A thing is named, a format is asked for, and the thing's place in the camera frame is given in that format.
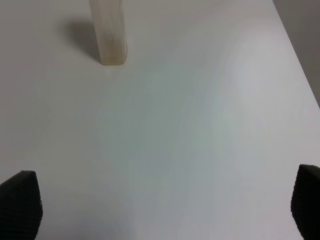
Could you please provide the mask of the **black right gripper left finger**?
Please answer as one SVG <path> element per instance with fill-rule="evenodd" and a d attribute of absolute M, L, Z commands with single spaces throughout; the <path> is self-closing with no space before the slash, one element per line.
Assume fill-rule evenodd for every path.
<path fill-rule="evenodd" d="M 43 218 L 35 171 L 23 170 L 0 185 L 0 238 L 34 240 Z"/>

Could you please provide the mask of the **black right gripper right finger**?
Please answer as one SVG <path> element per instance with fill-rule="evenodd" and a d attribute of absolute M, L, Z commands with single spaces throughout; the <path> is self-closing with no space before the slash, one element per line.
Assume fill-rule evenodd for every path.
<path fill-rule="evenodd" d="M 320 238 L 320 168 L 301 164 L 293 187 L 290 210 L 304 240 Z"/>

